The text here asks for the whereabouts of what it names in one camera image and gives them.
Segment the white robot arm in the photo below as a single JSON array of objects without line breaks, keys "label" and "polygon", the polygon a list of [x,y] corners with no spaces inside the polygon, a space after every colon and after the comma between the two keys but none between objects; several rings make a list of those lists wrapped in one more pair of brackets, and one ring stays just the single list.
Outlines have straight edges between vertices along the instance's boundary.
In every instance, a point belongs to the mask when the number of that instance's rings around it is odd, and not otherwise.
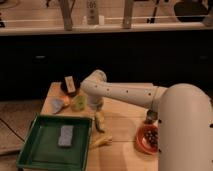
[{"label": "white robot arm", "polygon": [[107,97],[158,114],[158,171],[213,171],[213,103],[202,89],[187,83],[109,83],[101,70],[86,77],[81,89],[93,109]]}]

